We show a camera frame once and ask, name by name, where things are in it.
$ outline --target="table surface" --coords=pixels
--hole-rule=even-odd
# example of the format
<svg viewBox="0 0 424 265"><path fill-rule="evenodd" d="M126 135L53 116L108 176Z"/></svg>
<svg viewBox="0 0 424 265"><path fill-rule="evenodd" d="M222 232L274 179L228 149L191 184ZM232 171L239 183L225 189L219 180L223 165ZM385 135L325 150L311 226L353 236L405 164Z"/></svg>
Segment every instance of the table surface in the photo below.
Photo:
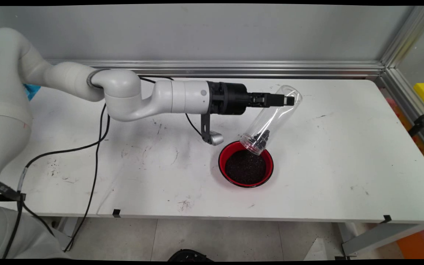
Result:
<svg viewBox="0 0 424 265"><path fill-rule="evenodd" d="M424 223L424 157L377 86L367 80L213 79L240 82L249 92L295 87L303 102L268 146L270 180L240 188L220 173L218 156L261 111L211 116L224 142L210 146L184 114L134 122L111 120L99 149L98 180L88 216L378 223ZM152 84L142 82L150 95ZM27 148L2 172L17 187L38 154L97 140L104 101L88 102L42 88L30 106ZM198 127L199 115L190 115ZM22 191L40 215L82 216L94 177L96 147L46 156L29 168ZM15 209L14 203L1 206Z"/></svg>

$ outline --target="black granules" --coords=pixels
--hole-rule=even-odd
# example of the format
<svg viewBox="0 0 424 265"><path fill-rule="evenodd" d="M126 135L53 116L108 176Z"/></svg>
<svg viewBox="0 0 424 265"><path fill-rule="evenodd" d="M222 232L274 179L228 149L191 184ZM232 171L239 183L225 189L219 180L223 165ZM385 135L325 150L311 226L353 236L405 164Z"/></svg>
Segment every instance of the black granules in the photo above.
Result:
<svg viewBox="0 0 424 265"><path fill-rule="evenodd" d="M266 163L261 156L248 150L238 151L225 163L225 173L232 180L241 184L255 184L264 178Z"/></svg>

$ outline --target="clear plastic bottle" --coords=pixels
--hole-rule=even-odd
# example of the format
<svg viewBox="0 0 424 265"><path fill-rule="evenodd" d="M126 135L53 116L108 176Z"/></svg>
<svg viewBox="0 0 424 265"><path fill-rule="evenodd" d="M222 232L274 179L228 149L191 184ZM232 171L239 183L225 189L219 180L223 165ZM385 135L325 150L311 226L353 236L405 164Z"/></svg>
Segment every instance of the clear plastic bottle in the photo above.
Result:
<svg viewBox="0 0 424 265"><path fill-rule="evenodd" d="M257 156L266 149L271 138L276 135L282 124L292 116L302 102L301 94L288 85L281 86L276 94L294 97L294 105L263 109L240 139L240 143Z"/></svg>

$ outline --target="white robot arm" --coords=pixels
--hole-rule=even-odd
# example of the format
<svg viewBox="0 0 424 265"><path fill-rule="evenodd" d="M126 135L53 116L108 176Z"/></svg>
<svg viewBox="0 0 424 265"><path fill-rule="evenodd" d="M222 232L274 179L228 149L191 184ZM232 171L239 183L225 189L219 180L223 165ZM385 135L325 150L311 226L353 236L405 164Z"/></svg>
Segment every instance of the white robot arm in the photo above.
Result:
<svg viewBox="0 0 424 265"><path fill-rule="evenodd" d="M139 77L129 70L96 70L73 62L52 66L19 32L0 28L0 173L25 148L32 127L29 101L22 83L72 94L89 101L105 98L108 114L133 121L160 113L201 114L202 139L223 141L209 130L210 114L242 114L246 107L293 105L293 98L248 93L242 84L207 81L158 81L142 98ZM0 208L0 258L17 213ZM41 223L22 215L7 258L67 258Z"/></svg>

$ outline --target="tile floor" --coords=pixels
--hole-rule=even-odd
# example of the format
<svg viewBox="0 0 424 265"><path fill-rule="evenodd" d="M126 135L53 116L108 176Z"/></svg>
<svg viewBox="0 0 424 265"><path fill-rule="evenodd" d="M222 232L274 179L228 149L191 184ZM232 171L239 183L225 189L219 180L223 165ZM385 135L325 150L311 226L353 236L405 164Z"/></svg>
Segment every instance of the tile floor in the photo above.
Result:
<svg viewBox="0 0 424 265"><path fill-rule="evenodd" d="M88 218L69 255L89 260L166 261L190 248L214 261L303 260L317 238L342 255L336 223ZM358 259L403 258L396 243Z"/></svg>

